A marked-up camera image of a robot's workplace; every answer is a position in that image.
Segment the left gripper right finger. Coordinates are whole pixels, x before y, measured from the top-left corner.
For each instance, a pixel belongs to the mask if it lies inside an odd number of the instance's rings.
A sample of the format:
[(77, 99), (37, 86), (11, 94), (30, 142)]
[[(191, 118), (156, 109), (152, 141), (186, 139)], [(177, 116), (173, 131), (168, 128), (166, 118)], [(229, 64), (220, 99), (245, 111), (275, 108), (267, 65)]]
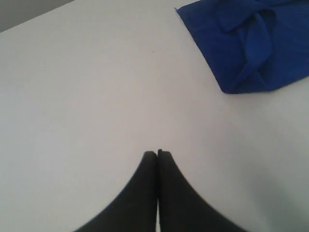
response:
[(242, 232), (213, 209), (185, 179), (172, 154), (158, 150), (159, 221), (162, 232)]

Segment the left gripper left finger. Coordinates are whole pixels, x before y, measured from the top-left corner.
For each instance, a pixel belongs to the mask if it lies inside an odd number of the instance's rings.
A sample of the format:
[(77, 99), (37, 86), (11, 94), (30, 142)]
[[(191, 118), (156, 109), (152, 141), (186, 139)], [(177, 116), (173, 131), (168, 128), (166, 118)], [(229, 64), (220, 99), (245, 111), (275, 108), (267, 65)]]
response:
[(78, 232), (155, 232), (157, 155), (146, 151), (118, 196)]

